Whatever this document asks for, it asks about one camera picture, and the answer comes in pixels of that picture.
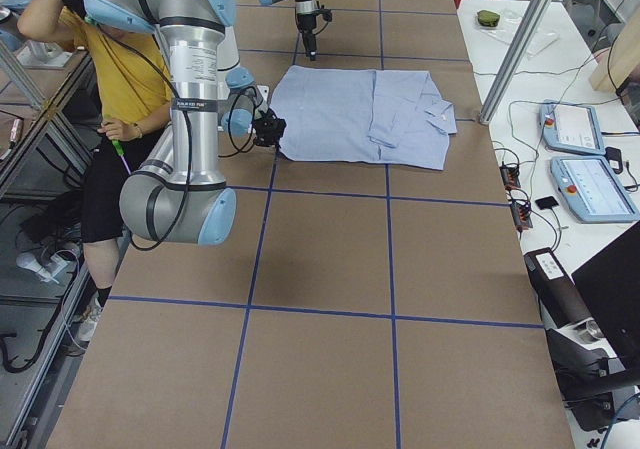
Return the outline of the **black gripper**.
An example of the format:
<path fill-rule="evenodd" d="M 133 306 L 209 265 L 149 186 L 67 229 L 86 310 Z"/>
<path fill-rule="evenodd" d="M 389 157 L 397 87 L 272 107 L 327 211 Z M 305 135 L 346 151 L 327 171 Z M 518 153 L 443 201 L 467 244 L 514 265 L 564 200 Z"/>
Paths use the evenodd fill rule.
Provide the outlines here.
<path fill-rule="evenodd" d="M 315 12 L 297 13 L 296 25 L 298 31 L 302 35 L 302 42 L 306 57 L 310 61 L 315 61 L 317 57 L 317 43 L 315 35 L 317 28 L 317 14 Z"/>
<path fill-rule="evenodd" d="M 286 121 L 279 118 L 272 109 L 260 111 L 259 117 L 252 121 L 253 143 L 259 147 L 279 147 Z"/>

